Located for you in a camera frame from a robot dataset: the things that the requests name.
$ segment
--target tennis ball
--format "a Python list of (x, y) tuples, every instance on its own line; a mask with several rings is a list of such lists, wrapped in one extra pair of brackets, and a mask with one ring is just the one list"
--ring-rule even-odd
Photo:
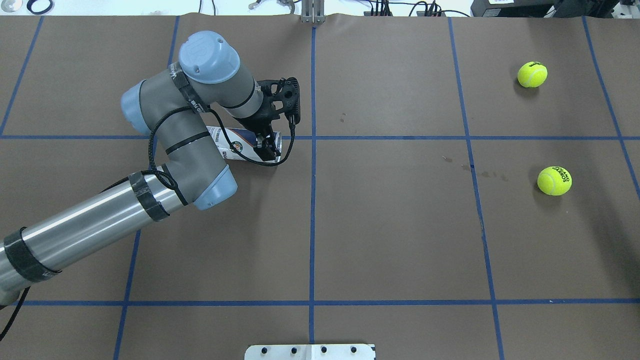
[(547, 195), (562, 195), (572, 183), (569, 171), (561, 167), (548, 167), (538, 175), (538, 188)]
[(518, 70), (518, 82), (526, 88), (537, 88), (547, 79), (547, 67), (542, 63), (531, 61)]

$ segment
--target white can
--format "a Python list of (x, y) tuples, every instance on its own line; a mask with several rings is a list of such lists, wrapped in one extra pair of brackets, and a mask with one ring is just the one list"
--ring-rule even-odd
[[(255, 138), (255, 134), (247, 129), (233, 129), (230, 127), (225, 128), (227, 130), (227, 135), (229, 135), (229, 140), (231, 140), (231, 144), (242, 153), (242, 155), (250, 158), (255, 161), (262, 161), (260, 156), (255, 153), (253, 148), (258, 144), (258, 141)], [(222, 133), (222, 128), (218, 126), (207, 126), (207, 130), (209, 130), (209, 134), (213, 137), (213, 141), (216, 143), (220, 154), (225, 159), (229, 160), (244, 160), (238, 154), (234, 153), (229, 149), (229, 143), (225, 138), (225, 135)], [(275, 143), (276, 147), (279, 151), (282, 151), (282, 136), (280, 136), (279, 131), (273, 132), (276, 136)], [(280, 157), (277, 156), (275, 160), (266, 161), (267, 163), (277, 163), (280, 161)]]

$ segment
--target white bracket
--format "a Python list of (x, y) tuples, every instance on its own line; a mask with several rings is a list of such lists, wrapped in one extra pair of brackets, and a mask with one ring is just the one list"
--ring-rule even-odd
[(376, 360), (370, 344), (254, 345), (244, 360)]
[(322, 24), (324, 22), (324, 0), (302, 0), (300, 19), (305, 24)]

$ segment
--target silver metal tube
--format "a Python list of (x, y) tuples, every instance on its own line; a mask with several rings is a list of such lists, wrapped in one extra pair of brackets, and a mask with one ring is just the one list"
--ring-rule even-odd
[[(165, 188), (156, 176), (147, 175), (145, 179), (167, 213), (183, 207), (175, 191)], [(125, 182), (26, 228), (22, 239), (41, 264), (61, 270), (151, 222), (131, 185)], [(29, 285), (7, 259), (4, 247), (0, 248), (0, 305), (7, 305), (2, 302), (3, 293)]]

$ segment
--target light blue cap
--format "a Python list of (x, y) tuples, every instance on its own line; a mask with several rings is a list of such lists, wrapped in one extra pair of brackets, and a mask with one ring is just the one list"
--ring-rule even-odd
[(187, 76), (203, 84), (229, 80), (240, 69), (240, 56), (213, 31), (199, 31), (180, 46), (180, 66)]
[(206, 210), (227, 200), (236, 190), (238, 185), (227, 165), (193, 204), (200, 210)]
[(127, 119), (135, 130), (142, 135), (150, 135), (151, 129), (147, 126), (145, 118), (142, 117), (140, 108), (140, 88), (145, 80), (140, 81), (136, 86), (128, 89), (120, 98), (120, 107), (125, 119)]

